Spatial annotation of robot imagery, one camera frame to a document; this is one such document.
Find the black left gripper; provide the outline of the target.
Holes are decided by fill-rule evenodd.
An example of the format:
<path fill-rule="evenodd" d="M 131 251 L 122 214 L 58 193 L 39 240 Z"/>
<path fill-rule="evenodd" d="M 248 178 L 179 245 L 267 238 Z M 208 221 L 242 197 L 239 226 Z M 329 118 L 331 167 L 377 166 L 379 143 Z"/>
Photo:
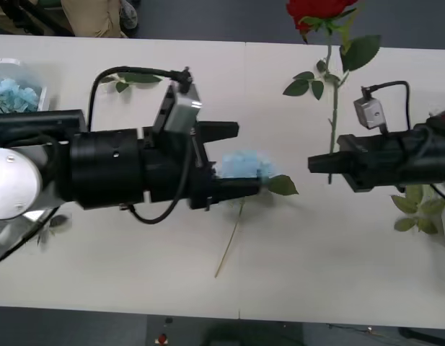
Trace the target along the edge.
<path fill-rule="evenodd" d="M 229 121 L 200 121 L 189 137 L 164 131 L 155 133 L 151 127 L 144 127 L 139 148 L 143 187 L 150 193 L 150 201 L 158 203 L 175 198 L 188 143 L 190 168 L 181 198 L 188 201 L 190 208 L 207 209 L 210 201 L 218 204 L 257 195 L 263 186 L 260 178 L 218 178 L 211 184 L 213 162 L 208 159 L 205 143 L 236 138 L 238 133 L 239 124 Z"/>

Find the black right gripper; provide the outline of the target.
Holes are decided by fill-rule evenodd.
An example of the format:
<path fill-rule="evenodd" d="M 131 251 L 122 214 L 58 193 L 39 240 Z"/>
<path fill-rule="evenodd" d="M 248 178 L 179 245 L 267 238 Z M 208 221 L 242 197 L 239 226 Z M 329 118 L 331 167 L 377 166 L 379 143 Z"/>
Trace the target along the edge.
<path fill-rule="evenodd" d="M 339 152 L 308 158 L 311 173 L 343 174 L 354 192 L 393 186 L 404 192 L 397 171 L 408 159 L 407 145 L 400 133 L 357 137 L 341 135 Z"/>

